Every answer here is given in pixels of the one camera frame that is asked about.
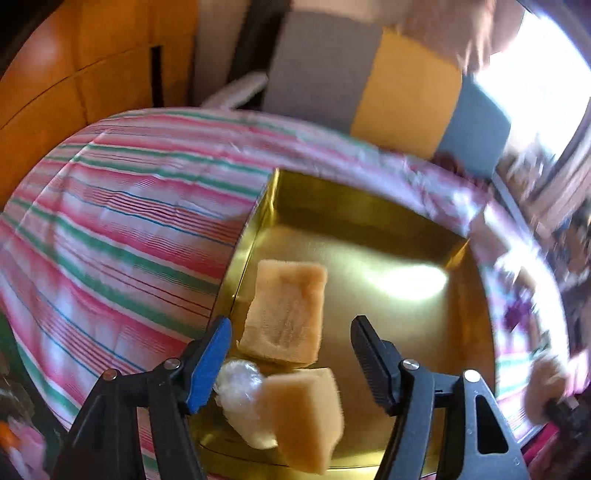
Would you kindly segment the striped bed sheet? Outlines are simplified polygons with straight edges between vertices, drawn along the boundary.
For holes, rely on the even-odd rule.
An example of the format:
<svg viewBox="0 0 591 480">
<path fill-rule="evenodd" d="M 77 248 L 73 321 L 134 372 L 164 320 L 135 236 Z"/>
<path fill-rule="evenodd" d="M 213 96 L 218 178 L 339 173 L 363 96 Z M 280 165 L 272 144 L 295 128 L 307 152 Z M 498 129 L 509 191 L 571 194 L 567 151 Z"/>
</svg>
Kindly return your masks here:
<svg viewBox="0 0 591 480">
<path fill-rule="evenodd" d="M 383 196 L 468 241 L 492 321 L 496 379 L 485 382 L 522 453 L 523 401 L 540 341 L 557 358 L 568 341 L 556 283 L 503 210 L 433 163 L 307 122 L 195 108 L 129 111 L 82 128 L 32 168 L 2 212 L 1 306 L 65 430 L 62 447 L 104 371 L 151 371 L 224 317 L 212 313 L 219 287 L 276 170 Z M 238 350 L 241 337 L 232 332 L 224 362 L 250 361 L 266 378 L 328 368 L 249 357 Z M 436 410 L 421 478 L 438 479 L 444 418 Z M 330 479 L 329 469 L 288 467 L 277 446 L 249 447 L 213 388 L 186 420 L 204 479 Z M 137 421 L 143 479 L 162 479 L 147 409 Z"/>
</svg>

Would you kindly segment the grey yellow blue headboard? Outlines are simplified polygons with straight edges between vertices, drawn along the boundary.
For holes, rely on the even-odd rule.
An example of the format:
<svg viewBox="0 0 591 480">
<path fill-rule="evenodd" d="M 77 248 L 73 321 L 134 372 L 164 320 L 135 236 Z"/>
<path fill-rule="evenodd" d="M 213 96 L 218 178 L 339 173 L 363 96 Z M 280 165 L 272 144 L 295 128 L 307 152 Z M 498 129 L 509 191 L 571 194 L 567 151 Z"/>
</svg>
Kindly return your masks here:
<svg viewBox="0 0 591 480">
<path fill-rule="evenodd" d="M 481 178 L 511 129 L 471 77 L 417 41 L 307 11 L 283 18 L 262 109 L 425 160 L 448 153 Z"/>
</svg>

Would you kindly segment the white plastic bag bundle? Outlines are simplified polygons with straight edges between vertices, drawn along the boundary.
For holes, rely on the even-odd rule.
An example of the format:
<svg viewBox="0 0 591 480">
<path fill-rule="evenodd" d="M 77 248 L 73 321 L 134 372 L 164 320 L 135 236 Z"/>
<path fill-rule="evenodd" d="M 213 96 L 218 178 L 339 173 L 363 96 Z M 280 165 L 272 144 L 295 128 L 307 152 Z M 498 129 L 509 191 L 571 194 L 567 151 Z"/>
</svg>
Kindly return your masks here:
<svg viewBox="0 0 591 480">
<path fill-rule="evenodd" d="M 214 382 L 214 400 L 229 426 L 256 450 L 276 448 L 277 441 L 264 411 L 266 377 L 256 364 L 242 359 L 226 360 Z"/>
</svg>

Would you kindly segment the gold metal tin box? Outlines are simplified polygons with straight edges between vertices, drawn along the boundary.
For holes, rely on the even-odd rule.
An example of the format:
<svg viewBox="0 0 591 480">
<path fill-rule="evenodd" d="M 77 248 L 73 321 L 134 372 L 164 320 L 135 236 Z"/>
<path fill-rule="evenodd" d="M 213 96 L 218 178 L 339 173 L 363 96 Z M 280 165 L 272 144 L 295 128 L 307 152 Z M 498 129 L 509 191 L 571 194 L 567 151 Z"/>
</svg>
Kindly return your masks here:
<svg viewBox="0 0 591 480">
<path fill-rule="evenodd" d="M 399 352 L 440 373 L 496 379 L 492 321 L 468 241 L 401 204 L 315 176 L 276 170 L 252 209 L 212 313 L 242 336 L 263 259 L 315 262 L 328 271 L 318 367 L 332 369 L 345 431 L 331 479 L 371 479 L 394 419 L 377 406 L 349 340 L 366 316 Z"/>
</svg>

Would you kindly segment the white bed rail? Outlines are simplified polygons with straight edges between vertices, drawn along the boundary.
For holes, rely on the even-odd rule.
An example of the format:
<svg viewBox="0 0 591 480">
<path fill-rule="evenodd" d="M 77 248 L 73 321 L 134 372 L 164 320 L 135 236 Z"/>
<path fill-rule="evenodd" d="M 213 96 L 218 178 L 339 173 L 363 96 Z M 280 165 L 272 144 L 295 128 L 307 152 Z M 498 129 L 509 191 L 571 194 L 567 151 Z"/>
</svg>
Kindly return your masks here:
<svg viewBox="0 0 591 480">
<path fill-rule="evenodd" d="M 208 96 L 199 107 L 204 109 L 235 110 L 263 92 L 269 76 L 263 71 L 253 71 L 223 86 Z"/>
</svg>

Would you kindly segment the wooden wardrobe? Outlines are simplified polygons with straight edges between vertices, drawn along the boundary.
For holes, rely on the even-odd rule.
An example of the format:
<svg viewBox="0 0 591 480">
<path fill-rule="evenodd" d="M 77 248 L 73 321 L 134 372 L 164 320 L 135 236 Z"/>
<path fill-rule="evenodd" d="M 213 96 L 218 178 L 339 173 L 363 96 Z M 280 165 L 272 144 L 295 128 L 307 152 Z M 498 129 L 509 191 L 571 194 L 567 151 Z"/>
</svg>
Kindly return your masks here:
<svg viewBox="0 0 591 480">
<path fill-rule="evenodd" d="M 195 1 L 65 1 L 1 77 L 1 199 L 55 146 L 127 110 L 188 106 Z"/>
</svg>

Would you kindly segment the yellow sponge block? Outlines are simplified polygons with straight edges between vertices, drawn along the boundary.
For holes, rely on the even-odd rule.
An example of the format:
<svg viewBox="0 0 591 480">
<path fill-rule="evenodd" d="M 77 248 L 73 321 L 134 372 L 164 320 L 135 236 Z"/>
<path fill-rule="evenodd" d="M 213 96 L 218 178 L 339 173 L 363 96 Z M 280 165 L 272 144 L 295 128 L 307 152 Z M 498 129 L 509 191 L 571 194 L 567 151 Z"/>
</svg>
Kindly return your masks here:
<svg viewBox="0 0 591 480">
<path fill-rule="evenodd" d="M 327 283 L 322 264 L 259 261 L 238 350 L 277 364 L 314 364 L 322 344 Z"/>
<path fill-rule="evenodd" d="M 263 381 L 264 413 L 287 466 L 322 475 L 345 430 L 338 384 L 329 368 L 301 369 Z"/>
</svg>

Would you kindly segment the small yellow sponge piece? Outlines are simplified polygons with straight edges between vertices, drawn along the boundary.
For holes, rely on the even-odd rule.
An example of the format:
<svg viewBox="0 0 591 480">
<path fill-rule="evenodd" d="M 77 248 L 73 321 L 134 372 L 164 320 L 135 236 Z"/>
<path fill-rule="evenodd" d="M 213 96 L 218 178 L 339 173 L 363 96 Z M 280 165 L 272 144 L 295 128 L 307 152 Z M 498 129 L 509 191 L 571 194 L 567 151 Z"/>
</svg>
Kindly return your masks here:
<svg viewBox="0 0 591 480">
<path fill-rule="evenodd" d="M 532 424 L 543 425 L 548 421 L 546 404 L 559 401 L 567 384 L 568 374 L 557 357 L 544 354 L 534 360 L 524 395 L 525 415 Z"/>
</svg>

